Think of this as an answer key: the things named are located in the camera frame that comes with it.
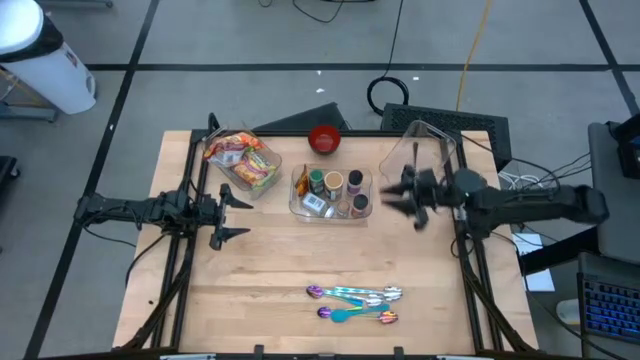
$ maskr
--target wooden table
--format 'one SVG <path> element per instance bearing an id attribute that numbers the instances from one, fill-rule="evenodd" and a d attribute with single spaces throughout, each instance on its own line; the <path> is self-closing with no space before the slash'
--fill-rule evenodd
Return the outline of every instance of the wooden table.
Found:
<path id="1" fill-rule="evenodd" d="M 490 146 L 485 132 L 465 134 Z M 152 196 L 177 188 L 189 135 L 186 131 L 165 133 Z M 199 231 L 180 351 L 250 353 L 254 345 L 263 344 L 268 353 L 390 354 L 394 346 L 403 346 L 407 354 L 473 354 L 460 265 L 449 250 L 454 238 L 451 211 L 439 209 L 434 214 L 429 210 L 427 229 L 416 233 L 412 220 L 381 206 L 379 164 L 398 138 L 344 137 L 339 150 L 328 158 L 315 155 L 306 138 L 263 141 L 282 156 L 283 178 L 256 201 L 232 185 L 236 197 L 255 208 L 228 210 L 227 226 L 249 227 L 251 232 L 232 239 L 222 251 L 209 248 L 212 228 Z M 469 168 L 498 186 L 492 155 L 468 141 L 464 148 Z M 374 176 L 374 207 L 366 224 L 327 226 L 297 221 L 289 210 L 288 194 L 291 171 L 301 163 L 369 168 Z M 217 196 L 223 182 L 229 181 L 210 167 L 206 192 Z M 497 231 L 511 235 L 506 226 Z M 146 226 L 137 252 L 158 234 L 157 227 Z M 513 245 L 499 237 L 486 239 L 485 244 L 496 304 L 520 335 L 537 347 Z M 114 345 L 129 340 L 157 303 L 168 248 L 169 240 L 164 240 L 133 270 Z M 311 299 L 305 293 L 310 284 L 402 287 L 404 297 L 392 304 L 400 320 L 381 325 L 367 318 L 344 324 L 320 319 L 318 307 L 345 304 Z M 485 347 L 490 348 L 485 311 L 478 304 Z M 165 345 L 173 317 L 170 309 Z"/>

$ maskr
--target concrete floor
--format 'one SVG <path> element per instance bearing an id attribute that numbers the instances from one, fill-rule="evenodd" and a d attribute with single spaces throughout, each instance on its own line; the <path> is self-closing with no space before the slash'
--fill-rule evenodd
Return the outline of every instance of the concrete floor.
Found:
<path id="1" fill-rule="evenodd" d="M 44 6 L 83 62 L 114 65 L 101 67 L 111 71 L 94 71 L 100 94 L 93 109 L 61 115 L 55 124 L 0 123 L 0 154 L 18 157 L 23 170 L 0 208 L 0 323 L 12 324 L 12 330 L 0 336 L 0 358 L 21 358 L 25 353 L 75 202 L 87 184 L 149 5 L 156 1 L 115 0 L 113 9 Z M 298 2 L 324 17 L 337 6 Z M 640 3 L 589 3 L 618 62 L 640 64 L 640 38 L 633 27 Z M 335 101 L 354 128 L 379 128 L 380 117 L 369 109 L 365 91 L 381 71 L 366 69 L 367 64 L 388 60 L 398 4 L 399 0 L 346 4 L 336 20 L 325 25 L 298 13 L 288 0 L 274 0 L 266 9 L 257 0 L 160 0 L 140 64 L 248 65 L 242 71 L 137 71 L 130 88 L 125 86 L 128 96 L 97 191 L 112 197 L 145 197 L 162 133 L 202 128 L 210 111 L 231 127 L 254 127 Z M 406 0 L 404 6 L 394 63 L 464 63 L 482 1 Z M 345 63 L 360 70 L 324 68 Z M 474 63 L 606 65 L 607 60 L 578 1 L 495 0 Z M 273 64 L 290 65 L 271 71 Z M 295 70 L 295 64 L 317 65 L 314 70 Z M 405 70 L 391 75 L 407 83 L 412 105 L 455 108 L 459 71 Z M 640 92 L 640 74 L 624 76 L 631 90 Z M 384 84 L 376 88 L 374 98 L 379 104 L 401 101 L 398 90 Z M 630 115 L 611 71 L 473 71 L 467 76 L 461 107 L 508 117 L 513 155 L 549 168 L 587 151 L 587 124 L 623 121 Z M 536 173 L 526 167 L 519 171 Z M 588 172 L 567 179 L 590 182 Z M 583 229 L 567 221 L 532 226 L 558 238 Z M 130 225 L 96 229 L 136 241 Z M 81 236 L 41 356 L 110 348 L 132 256 L 130 247 Z M 575 297 L 576 269 L 575 264 L 553 269 L 557 291 L 536 297 L 550 308 Z M 575 338 L 535 306 L 532 312 L 542 349 L 580 354 Z"/>

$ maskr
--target blue spoon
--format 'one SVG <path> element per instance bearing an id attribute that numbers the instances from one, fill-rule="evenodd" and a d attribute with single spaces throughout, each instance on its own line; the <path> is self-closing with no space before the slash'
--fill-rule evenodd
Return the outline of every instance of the blue spoon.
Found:
<path id="1" fill-rule="evenodd" d="M 331 320 L 333 322 L 345 322 L 349 320 L 349 318 L 352 316 L 357 316 L 357 315 L 362 315 L 362 314 L 367 314 L 372 312 L 380 313 L 380 312 L 389 310 L 389 308 L 390 308 L 389 304 L 382 304 L 382 305 L 369 307 L 366 309 L 356 310 L 356 311 L 348 310 L 348 309 L 336 309 L 331 311 Z"/>

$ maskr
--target jar lid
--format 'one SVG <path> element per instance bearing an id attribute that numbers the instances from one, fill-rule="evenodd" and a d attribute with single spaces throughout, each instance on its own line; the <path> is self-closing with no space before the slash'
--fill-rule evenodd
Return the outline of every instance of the jar lid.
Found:
<path id="1" fill-rule="evenodd" d="M 324 184 L 330 189 L 342 187 L 343 182 L 344 179 L 342 178 L 342 175 L 337 171 L 332 171 L 324 177 Z"/>
<path id="2" fill-rule="evenodd" d="M 310 178 L 312 181 L 319 182 L 319 181 L 322 181 L 322 176 L 323 176 L 323 175 L 324 175 L 324 174 L 322 174 L 322 170 L 320 170 L 320 169 L 315 169 L 315 170 L 312 170 L 312 171 L 311 171 L 311 173 L 309 174 L 309 178 Z"/>
<path id="3" fill-rule="evenodd" d="M 353 170 L 349 173 L 349 184 L 360 185 L 362 183 L 362 171 Z"/>
<path id="4" fill-rule="evenodd" d="M 342 200 L 338 203 L 338 213 L 344 215 L 349 212 L 350 207 L 351 205 L 347 201 Z"/>
<path id="5" fill-rule="evenodd" d="M 324 218 L 330 219 L 335 212 L 336 212 L 336 209 L 333 206 L 331 206 L 330 208 L 327 209 L 327 212 L 324 214 Z"/>
<path id="6" fill-rule="evenodd" d="M 358 209 L 358 210 L 364 210 L 367 205 L 369 205 L 369 198 L 364 195 L 364 194 L 360 194 L 360 195 L 356 195 L 356 197 L 353 198 L 353 207 Z"/>

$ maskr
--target white cylinder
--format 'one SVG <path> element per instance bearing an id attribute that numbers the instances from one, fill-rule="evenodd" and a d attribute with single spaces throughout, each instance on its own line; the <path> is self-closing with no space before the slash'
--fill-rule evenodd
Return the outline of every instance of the white cylinder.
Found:
<path id="1" fill-rule="evenodd" d="M 89 110 L 96 103 L 95 79 L 53 25 L 43 28 L 45 22 L 51 24 L 33 0 L 0 0 L 0 58 L 5 55 L 0 65 L 63 112 Z M 55 48 L 57 42 L 42 45 L 47 41 L 42 31 L 58 34 L 60 48 Z M 44 42 L 39 42 L 41 35 Z M 24 56 L 15 56 L 20 52 Z"/>
<path id="2" fill-rule="evenodd" d="M 2 66 L 66 114 L 89 110 L 96 103 L 95 78 L 67 43 L 49 55 Z"/>

